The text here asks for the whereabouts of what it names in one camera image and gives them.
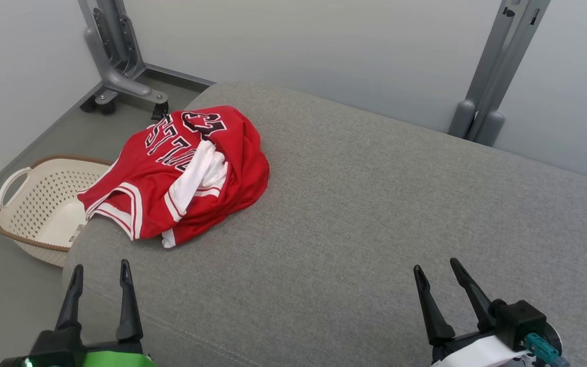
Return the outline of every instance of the laundry basket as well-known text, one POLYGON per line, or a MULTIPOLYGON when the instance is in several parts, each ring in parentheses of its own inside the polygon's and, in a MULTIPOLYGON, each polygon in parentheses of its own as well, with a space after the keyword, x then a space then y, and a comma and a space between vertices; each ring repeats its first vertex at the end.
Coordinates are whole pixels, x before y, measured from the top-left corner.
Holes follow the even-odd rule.
POLYGON ((26 253, 62 267, 86 223, 77 192, 93 185, 112 164, 77 155, 54 155, 10 176, 0 189, 0 233, 26 253), (26 175, 4 203, 15 181, 26 175))

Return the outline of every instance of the black caster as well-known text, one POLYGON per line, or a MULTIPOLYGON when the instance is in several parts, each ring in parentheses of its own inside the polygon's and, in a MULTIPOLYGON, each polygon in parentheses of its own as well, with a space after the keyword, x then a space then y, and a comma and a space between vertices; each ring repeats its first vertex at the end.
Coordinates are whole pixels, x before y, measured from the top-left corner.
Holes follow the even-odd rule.
POLYGON ((91 114, 96 109, 96 96, 92 95, 80 106, 81 111, 91 114))
POLYGON ((169 102, 155 104, 155 108, 153 109, 153 114, 151 115, 151 119, 155 121, 160 121, 161 119, 165 118, 169 114, 169 102))
POLYGON ((110 102, 105 104, 100 104, 98 105, 98 107, 101 110, 101 113, 104 115, 111 115, 115 113, 115 111, 117 110, 117 107, 115 107, 114 100, 111 100, 110 102))

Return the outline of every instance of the basketball jersey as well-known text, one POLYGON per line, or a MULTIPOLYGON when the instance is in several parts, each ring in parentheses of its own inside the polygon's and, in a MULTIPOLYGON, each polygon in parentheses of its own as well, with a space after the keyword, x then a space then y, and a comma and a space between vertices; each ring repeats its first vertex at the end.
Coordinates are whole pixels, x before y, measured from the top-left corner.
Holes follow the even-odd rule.
POLYGON ((259 145, 259 133, 234 107, 173 112, 133 135, 77 197, 86 219, 106 216, 132 240, 161 234, 172 248, 262 195, 269 165, 259 145))

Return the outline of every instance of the basket handle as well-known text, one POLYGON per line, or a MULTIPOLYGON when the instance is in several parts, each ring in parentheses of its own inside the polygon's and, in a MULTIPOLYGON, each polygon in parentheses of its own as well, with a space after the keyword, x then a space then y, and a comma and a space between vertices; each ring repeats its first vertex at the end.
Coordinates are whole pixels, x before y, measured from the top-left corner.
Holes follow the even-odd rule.
POLYGON ((25 169, 21 169, 21 170, 15 172, 14 174, 11 174, 10 177, 8 177, 6 182, 4 182, 4 184, 2 185, 2 188, 0 188, 0 209, 5 209, 7 206, 9 206, 9 204, 12 202, 12 200, 15 200, 15 197, 17 197, 17 195, 19 194, 19 191, 21 191, 24 188, 24 186, 26 185, 26 182, 29 181, 30 177, 26 176, 26 179, 24 180, 24 182, 19 186, 19 189, 12 195, 10 200, 6 204, 4 204, 4 196, 6 195, 8 189, 10 188, 10 185, 12 185, 12 183, 16 179, 20 178, 23 174, 28 174, 32 170, 33 169, 31 169, 30 167, 26 167, 25 169))

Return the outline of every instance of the gray floor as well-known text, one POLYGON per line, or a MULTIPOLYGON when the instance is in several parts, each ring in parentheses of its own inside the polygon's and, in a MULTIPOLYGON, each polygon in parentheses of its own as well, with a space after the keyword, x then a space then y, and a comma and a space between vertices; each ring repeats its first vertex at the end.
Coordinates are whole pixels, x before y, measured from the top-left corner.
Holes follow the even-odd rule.
MULTIPOLYGON (((159 74, 151 73, 151 77, 140 77, 140 81, 168 93, 171 111, 184 109, 202 90, 187 83, 168 84, 165 80, 170 79, 159 74)), ((132 98, 122 101, 125 103, 118 101, 117 111, 111 116, 86 114, 79 109, 70 112, 3 174, 0 186, 12 172, 48 155, 78 154, 114 160, 130 135, 152 123, 148 112, 152 105, 132 98)), ((37 334, 55 326, 64 296, 61 270, 28 256, 0 235, 0 361, 28 353, 37 334)), ((114 330, 110 330, 110 337, 114 337, 114 330)))

